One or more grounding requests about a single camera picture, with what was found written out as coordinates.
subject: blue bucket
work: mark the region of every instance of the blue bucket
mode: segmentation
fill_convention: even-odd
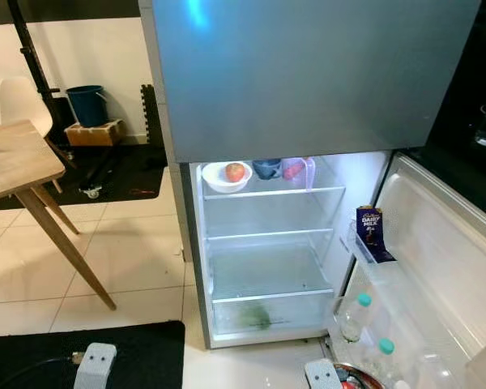
[[[81,126],[100,126],[108,121],[102,92],[103,87],[100,85],[86,85],[66,90]]]

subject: white device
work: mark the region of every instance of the white device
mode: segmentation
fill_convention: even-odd
[[[79,365],[74,389],[105,389],[116,355],[113,344],[90,343]]]
[[[308,362],[305,373],[311,389],[342,389],[339,376],[329,359]]]

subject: cadbury dairy milk chocolate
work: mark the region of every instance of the cadbury dairy milk chocolate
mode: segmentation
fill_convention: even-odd
[[[356,232],[377,263],[395,261],[383,242],[382,210],[365,205],[356,209]]]

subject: water bottle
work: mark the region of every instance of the water bottle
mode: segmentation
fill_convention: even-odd
[[[350,343],[360,340],[362,329],[367,320],[368,309],[371,304],[371,297],[368,294],[360,294],[339,318],[340,333]]]
[[[368,373],[378,378],[387,388],[404,387],[398,365],[393,358],[394,343],[388,338],[382,338],[377,348],[368,350],[364,354],[361,366]]]

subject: white chair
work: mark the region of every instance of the white chair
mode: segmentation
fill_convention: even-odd
[[[3,79],[0,82],[0,124],[24,119],[30,120],[43,138],[47,136],[53,124],[47,106],[28,78]],[[48,143],[54,149],[55,146],[51,142]],[[62,188],[56,180],[53,180],[53,184],[58,193],[62,193]]]

